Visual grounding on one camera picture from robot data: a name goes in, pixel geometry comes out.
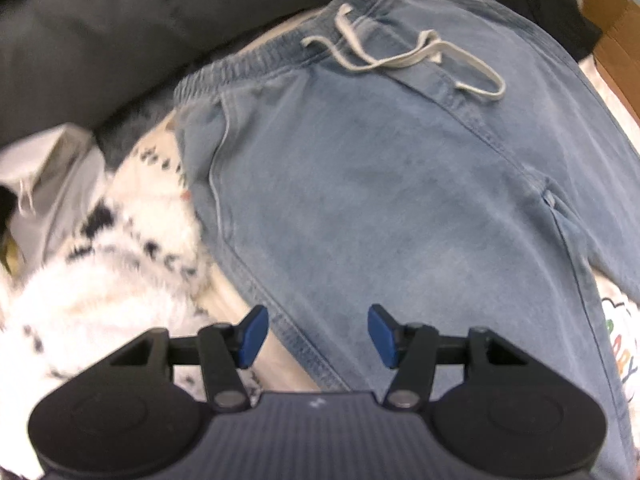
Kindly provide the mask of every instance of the white drawstring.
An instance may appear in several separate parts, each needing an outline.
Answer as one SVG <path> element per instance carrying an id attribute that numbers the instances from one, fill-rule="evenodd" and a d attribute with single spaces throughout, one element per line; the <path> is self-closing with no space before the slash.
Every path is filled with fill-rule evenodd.
<path id="1" fill-rule="evenodd" d="M 22 206 L 24 197 L 27 197 L 29 201 L 29 213 L 31 216 L 36 216 L 36 209 L 33 207 L 33 195 L 31 194 L 31 188 L 24 185 L 24 180 L 20 179 L 20 193 L 18 194 L 18 213 L 22 218 L 27 218 L 27 213 Z"/>
<path id="2" fill-rule="evenodd" d="M 456 81 L 456 88 L 471 92 L 476 95 L 486 97 L 488 99 L 497 101 L 504 96 L 506 91 L 506 83 L 504 79 L 493 68 L 487 65 L 481 59 L 478 59 L 473 54 L 470 54 L 466 50 L 458 47 L 449 41 L 443 41 L 440 39 L 440 35 L 435 30 L 423 30 L 418 35 L 418 42 L 414 49 L 404 54 L 398 54 L 397 56 L 385 57 L 383 59 L 376 59 L 370 56 L 364 51 L 360 40 L 353 30 L 353 25 L 347 19 L 346 15 L 351 12 L 351 6 L 348 4 L 342 4 L 335 17 L 335 27 L 340 31 L 348 45 L 353 50 L 354 54 L 365 61 L 366 65 L 355 65 L 337 49 L 337 47 L 324 36 L 308 36 L 302 40 L 303 46 L 308 46 L 313 42 L 322 43 L 329 49 L 334 59 L 347 70 L 351 72 L 368 72 L 378 67 L 386 68 L 405 68 L 417 63 L 420 63 L 426 57 L 430 61 L 440 63 L 442 53 L 445 52 L 450 56 L 457 57 L 458 59 L 471 65 L 473 68 L 487 76 L 498 87 L 497 91 L 489 92 L 482 90 L 475 86 L 468 85 L 461 81 Z"/>

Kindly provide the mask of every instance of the brown cardboard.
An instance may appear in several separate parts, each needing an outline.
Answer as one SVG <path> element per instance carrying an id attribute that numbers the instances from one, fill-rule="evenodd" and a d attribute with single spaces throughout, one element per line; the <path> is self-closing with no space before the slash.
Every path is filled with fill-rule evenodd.
<path id="1" fill-rule="evenodd" d="M 584 15 L 603 31 L 594 56 L 631 114 L 640 116 L 640 7 L 629 0 L 584 0 Z"/>

